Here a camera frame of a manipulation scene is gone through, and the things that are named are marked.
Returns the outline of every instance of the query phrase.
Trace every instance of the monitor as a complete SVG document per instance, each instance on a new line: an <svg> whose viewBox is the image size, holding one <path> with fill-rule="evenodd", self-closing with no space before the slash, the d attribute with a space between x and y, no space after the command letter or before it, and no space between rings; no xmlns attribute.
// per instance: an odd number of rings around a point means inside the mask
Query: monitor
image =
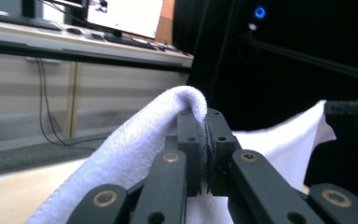
<svg viewBox="0 0 358 224"><path fill-rule="evenodd" d="M111 31L156 38L163 0L88 0L86 21Z"/></svg>

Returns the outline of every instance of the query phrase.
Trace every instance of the cable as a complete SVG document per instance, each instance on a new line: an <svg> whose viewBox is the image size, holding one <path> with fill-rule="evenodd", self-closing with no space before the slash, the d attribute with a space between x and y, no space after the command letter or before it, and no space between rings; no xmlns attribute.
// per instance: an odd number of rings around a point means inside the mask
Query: cable
<svg viewBox="0 0 358 224"><path fill-rule="evenodd" d="M82 20L80 20L80 19L74 17L73 15L71 15L71 14L69 14L69 13L66 13L65 11L63 11L62 9L60 9L59 7L57 7L54 3L46 2L46 1L44 1L44 0L37 0L37 1L43 3L43 4L47 5L47 6L50 6L50 7L54 8L54 9L56 9L56 10L58 10L58 11L60 11L61 13L65 14L65 15L67 15L67 16L69 16L69 17L71 17L71 18L74 19L75 21L78 21L78 22L82 23L83 25L85 25L87 28L89 28L89 25L88 25L86 22L83 22Z"/></svg>
<svg viewBox="0 0 358 224"><path fill-rule="evenodd" d="M38 66L38 70L39 70L39 93L40 93L40 101L39 101L39 125L42 131L42 134L45 136L45 138L53 145L56 146L66 146L66 147L72 147L72 148L80 148L80 149L90 149L90 150L95 150L96 148L92 148L92 147L73 147L72 145L76 145L79 143L83 143L83 142L88 142L88 141L93 141L93 140L101 140L103 138L96 138L96 139L88 139L88 140L84 140L84 141L80 141L80 142L76 142L76 143L72 143L72 144L66 144L64 143L61 138L57 135L55 129L54 129L54 124L51 118L51 114L50 114L50 108L49 108L49 104L48 104L48 94L47 94L47 82L46 82L46 72L45 72L45 67L43 64L43 60L41 58L36 58L37 61L37 66ZM43 128L43 122L42 122L42 112L43 112L43 98L45 99L46 102L46 107L47 107L47 113L48 113L48 120L49 123L51 125L51 129L54 133L54 135L56 136L56 138L61 142L61 144L55 143L53 141L51 141L50 139L48 139L48 137L46 136L46 133L44 131Z"/></svg>
<svg viewBox="0 0 358 224"><path fill-rule="evenodd" d="M148 38L146 38L146 37L144 37L144 41L146 41L148 44L154 43L154 41L152 41L152 40L150 40L150 39L148 39Z"/></svg>
<svg viewBox="0 0 358 224"><path fill-rule="evenodd" d="M318 58L315 56L311 56L305 53L297 52L290 49L284 49L278 46L270 45L261 41L257 41L255 39L250 40L249 38L242 38L240 39L241 43L245 43L248 45L257 46L260 49L267 50L272 53L276 53L278 55L282 55L285 57L289 57L304 63L313 64L316 66L320 66L325 69L329 69L335 72L339 72L341 74L345 74L351 77L358 78L358 68L352 67L343 63L336 63L333 61L328 61L323 58Z"/></svg>
<svg viewBox="0 0 358 224"><path fill-rule="evenodd" d="M237 49L238 57L240 57L240 59L244 62L252 62L252 61L256 60L259 57L260 52L261 52L260 48L255 44L255 42L253 40L252 33L253 33L253 31L250 30L248 33L245 33L243 35L247 35L245 38L247 38L250 41L251 44L249 44L249 45L254 48L254 50L255 50L254 54L245 56L245 55L243 55L243 49Z"/></svg>

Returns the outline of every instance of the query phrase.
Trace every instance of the wooden cabinet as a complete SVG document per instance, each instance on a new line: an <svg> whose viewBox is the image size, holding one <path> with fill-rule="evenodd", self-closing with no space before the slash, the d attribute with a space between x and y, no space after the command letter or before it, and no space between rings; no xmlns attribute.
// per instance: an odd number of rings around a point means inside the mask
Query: wooden cabinet
<svg viewBox="0 0 358 224"><path fill-rule="evenodd" d="M92 63L76 69L73 135L117 127L158 95L185 85L188 74Z"/></svg>
<svg viewBox="0 0 358 224"><path fill-rule="evenodd" d="M44 69L39 71L35 58L0 54L0 116L39 113L43 87L39 72L43 71L49 110L64 136L69 136L76 64L49 60L43 65ZM46 101L42 102L46 113Z"/></svg>

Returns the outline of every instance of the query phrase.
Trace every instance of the white towel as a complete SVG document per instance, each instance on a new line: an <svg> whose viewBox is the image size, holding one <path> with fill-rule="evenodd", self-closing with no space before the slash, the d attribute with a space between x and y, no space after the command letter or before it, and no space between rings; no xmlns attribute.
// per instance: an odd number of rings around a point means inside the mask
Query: white towel
<svg viewBox="0 0 358 224"><path fill-rule="evenodd" d="M164 148L165 136L174 129L177 113L190 107L196 120L204 127L207 105L198 90L181 86L163 92L114 131L101 147L37 208L27 223L65 223L89 190L105 183L118 184L127 189L145 178L155 155ZM267 158L271 158L273 164L281 169L283 176L295 180L295 185L304 177L303 162L308 164L313 148L332 139L331 134L334 136L331 128L328 130L329 126L322 122L322 110L319 109L312 113L312 116L303 119L309 122L291 125L299 118L302 116L289 120L281 128L276 127L264 133L236 133L243 148L254 147ZM312 135L304 137L297 129L303 134ZM256 147L259 136L268 134L268 137L274 139L275 134L281 133L286 133L286 143L280 141L275 142L279 143L275 145L274 141L271 141L269 146ZM291 161L291 166L280 165L285 164L285 161ZM227 198L213 197L206 193L196 198L188 198L186 223L232 223L227 210Z"/></svg>

